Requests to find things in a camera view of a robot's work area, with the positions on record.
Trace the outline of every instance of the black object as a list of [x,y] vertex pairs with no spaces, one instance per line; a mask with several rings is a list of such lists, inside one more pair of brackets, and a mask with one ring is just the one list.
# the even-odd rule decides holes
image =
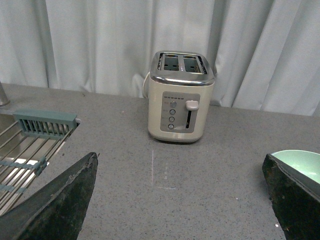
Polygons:
[[91,152],[0,217],[0,240],[76,240],[95,187]]
[[271,154],[266,155],[262,171],[273,211],[286,239],[319,240],[320,197],[288,173],[293,173],[292,167]]

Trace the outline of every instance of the white curtain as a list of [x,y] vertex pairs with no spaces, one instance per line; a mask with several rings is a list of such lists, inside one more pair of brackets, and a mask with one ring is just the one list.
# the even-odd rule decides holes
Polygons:
[[0,81],[142,96],[155,52],[200,53],[211,104],[320,116],[320,1],[1,0]]

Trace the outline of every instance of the toaster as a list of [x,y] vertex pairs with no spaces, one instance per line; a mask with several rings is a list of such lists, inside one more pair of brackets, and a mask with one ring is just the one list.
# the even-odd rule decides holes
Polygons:
[[148,131],[169,142],[195,142],[203,135],[214,73],[194,52],[158,51],[148,77]]

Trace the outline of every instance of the faucet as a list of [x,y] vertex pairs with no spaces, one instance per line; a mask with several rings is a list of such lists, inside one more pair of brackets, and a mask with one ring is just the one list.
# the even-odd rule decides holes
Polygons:
[[2,87],[1,81],[0,81],[0,107],[7,105],[10,101],[7,98],[7,95],[5,93],[4,88]]

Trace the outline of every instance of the speckled countertop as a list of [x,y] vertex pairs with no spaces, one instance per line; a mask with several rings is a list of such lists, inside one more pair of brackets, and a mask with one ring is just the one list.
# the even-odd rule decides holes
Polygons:
[[320,118],[210,106],[193,144],[148,134],[148,100],[3,84],[0,113],[76,113],[81,124],[20,202],[89,152],[100,153],[79,240],[280,240],[262,164],[267,153],[320,153]]

